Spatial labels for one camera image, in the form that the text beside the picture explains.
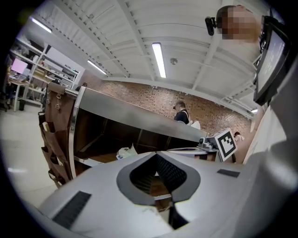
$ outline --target pink screen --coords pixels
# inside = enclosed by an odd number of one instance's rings
[[[16,71],[16,72],[22,74],[24,72],[24,70],[27,68],[27,65],[28,64],[25,63],[25,62],[23,62],[23,61],[21,61],[19,59],[15,59],[13,65],[11,67],[11,69],[13,71]]]

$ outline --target ceiling light fixture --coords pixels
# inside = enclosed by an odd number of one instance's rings
[[[88,60],[88,63],[91,64],[93,67],[97,68],[103,74],[107,75],[106,72],[104,72],[101,68],[99,68],[97,65],[95,65],[92,61]]]
[[[52,33],[52,30],[51,30],[50,28],[48,28],[46,25],[42,24],[40,21],[34,19],[33,17],[31,17],[31,20],[32,20],[35,24],[37,24],[37,25],[39,25],[40,27],[42,27],[43,29],[45,29],[47,32]]]
[[[161,45],[161,43],[153,43],[152,48],[153,48],[155,58],[157,61],[160,77],[165,78],[166,72],[165,72],[164,63],[163,63],[162,45]]]

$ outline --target monitor screen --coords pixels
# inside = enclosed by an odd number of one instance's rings
[[[280,56],[283,53],[285,43],[284,41],[272,31],[270,44],[266,54],[266,58],[263,62],[262,68],[258,73],[257,88],[258,92],[262,90],[273,70],[275,69],[277,63],[279,62]]]
[[[19,60],[19,59],[15,59],[14,63],[11,67],[11,70],[16,71],[17,73],[23,74],[24,70],[27,68],[27,63]]]

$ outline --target white floor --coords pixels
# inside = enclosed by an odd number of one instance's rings
[[[57,189],[41,151],[38,111],[30,105],[22,112],[0,111],[0,146],[7,172],[20,197],[35,207]]]

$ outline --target white table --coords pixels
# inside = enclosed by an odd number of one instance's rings
[[[15,92],[15,98],[14,98],[14,112],[17,110],[17,101],[18,99],[23,99],[22,98],[19,98],[19,91],[20,91],[20,87],[21,86],[27,86],[29,83],[28,82],[19,82],[19,81],[16,81],[12,78],[9,79],[9,82],[12,83],[12,84],[15,84],[17,85],[17,90]]]

